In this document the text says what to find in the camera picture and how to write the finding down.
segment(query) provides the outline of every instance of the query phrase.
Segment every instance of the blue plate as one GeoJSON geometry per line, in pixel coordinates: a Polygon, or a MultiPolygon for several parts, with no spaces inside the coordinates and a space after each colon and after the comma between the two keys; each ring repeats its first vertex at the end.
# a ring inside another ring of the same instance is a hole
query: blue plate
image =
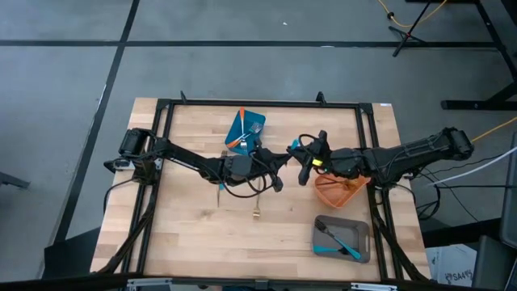
{"type": "MultiPolygon", "coordinates": [[[[244,112],[244,133],[248,133],[251,125],[254,122],[261,124],[264,128],[264,124],[266,124],[266,117],[262,114],[258,114],[255,112],[245,111],[244,112]]],[[[258,133],[252,133],[246,138],[247,150],[243,150],[240,145],[237,145],[233,148],[229,148],[229,150],[233,151],[237,154],[248,155],[248,153],[254,148],[254,141],[257,137],[260,137],[262,130],[258,133]]],[[[228,135],[226,136],[225,144],[228,145],[230,142],[235,141],[238,137],[242,135],[241,128],[241,116],[239,115],[239,111],[235,115],[235,120],[233,121],[232,127],[229,129],[228,135]]]]}

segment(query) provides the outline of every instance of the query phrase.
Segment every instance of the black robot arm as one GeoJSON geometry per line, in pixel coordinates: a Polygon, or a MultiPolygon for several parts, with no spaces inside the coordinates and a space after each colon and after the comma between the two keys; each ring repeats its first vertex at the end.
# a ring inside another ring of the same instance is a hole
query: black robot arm
{"type": "Polygon", "coordinates": [[[156,137],[147,129],[129,129],[119,148],[121,158],[105,162],[111,171],[118,169],[121,162],[134,167],[133,179],[138,183],[150,185],[157,180],[157,169],[161,159],[176,162],[200,173],[210,183],[225,183],[237,186],[266,175],[271,177],[275,191],[282,190],[282,180],[277,176],[278,170],[291,158],[289,154],[273,154],[262,148],[260,142],[250,156],[230,156],[223,158],[205,158],[163,137],[156,137]],[[144,151],[145,144],[152,142],[149,152],[144,151]]]}
{"type": "Polygon", "coordinates": [[[359,175],[371,177],[376,186],[384,188],[406,173],[416,175],[432,162],[465,160],[473,152],[473,145],[465,133],[454,128],[445,128],[430,137],[392,148],[331,150],[326,136],[323,130],[318,137],[302,134],[299,140],[311,137],[313,141],[308,145],[288,147],[290,155],[302,165],[298,176],[300,185],[307,183],[309,172],[314,168],[318,173],[348,179],[356,179],[359,175]]]}

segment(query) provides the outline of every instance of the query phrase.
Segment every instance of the gray container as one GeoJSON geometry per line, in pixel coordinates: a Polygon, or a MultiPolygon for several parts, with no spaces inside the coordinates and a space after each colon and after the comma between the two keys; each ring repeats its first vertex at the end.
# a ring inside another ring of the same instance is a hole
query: gray container
{"type": "MultiPolygon", "coordinates": [[[[316,219],[323,222],[329,231],[337,238],[341,239],[349,247],[358,251],[361,254],[361,259],[354,259],[350,254],[344,255],[337,251],[314,252],[315,255],[344,259],[362,264],[370,261],[369,226],[366,222],[329,217],[326,215],[318,215],[315,220],[316,219]]],[[[335,249],[342,248],[338,242],[333,240],[328,234],[324,234],[319,231],[315,226],[313,227],[313,246],[330,247],[335,249]]]]}

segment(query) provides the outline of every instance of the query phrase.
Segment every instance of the wooden table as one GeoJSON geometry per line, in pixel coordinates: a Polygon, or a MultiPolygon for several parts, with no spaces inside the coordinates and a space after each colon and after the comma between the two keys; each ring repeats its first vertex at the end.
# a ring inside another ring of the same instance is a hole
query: wooden table
{"type": "MultiPolygon", "coordinates": [[[[136,99],[129,128],[151,128],[157,99],[136,99]]],[[[393,108],[373,104],[379,143],[383,147],[400,144],[393,108]]],[[[353,110],[329,108],[246,108],[266,116],[263,146],[283,153],[301,133],[328,132],[331,149],[358,147],[359,139],[353,110]]],[[[219,157],[225,150],[225,135],[238,108],[222,106],[175,106],[170,140],[205,157],[219,157]]],[[[369,129],[364,116],[367,143],[369,129]]],[[[313,193],[313,180],[298,185],[301,165],[292,158],[279,176],[282,192],[264,192],[259,205],[261,217],[252,213],[256,199],[239,199],[221,192],[216,202],[216,185],[202,180],[198,173],[172,162],[165,162],[158,202],[149,242],[145,274],[150,276],[189,276],[222,278],[269,278],[289,280],[379,281],[375,244],[370,230],[372,258],[367,264],[314,255],[311,251],[313,219],[318,214],[365,221],[372,224],[366,189],[342,209],[326,207],[313,193]]],[[[114,183],[131,178],[131,171],[118,172],[114,183]]],[[[409,187],[406,181],[401,184],[409,187]]],[[[111,192],[91,271],[99,270],[128,235],[138,185],[128,183],[111,192]]],[[[248,186],[236,193],[250,194],[248,186]]],[[[411,261],[430,276],[426,252],[413,198],[405,189],[390,192],[397,239],[411,261]]],[[[131,271],[136,268],[139,250],[133,249],[131,271]]],[[[392,256],[384,243],[390,277],[392,256]]]]}

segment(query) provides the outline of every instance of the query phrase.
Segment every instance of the orange basket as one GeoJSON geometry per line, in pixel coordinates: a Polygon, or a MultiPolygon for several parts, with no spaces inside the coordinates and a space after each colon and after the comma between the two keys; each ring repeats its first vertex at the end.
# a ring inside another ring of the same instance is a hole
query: orange basket
{"type": "Polygon", "coordinates": [[[359,190],[370,181],[359,176],[357,179],[345,179],[332,174],[319,175],[314,180],[317,196],[325,203],[336,209],[342,208],[359,190]]]}

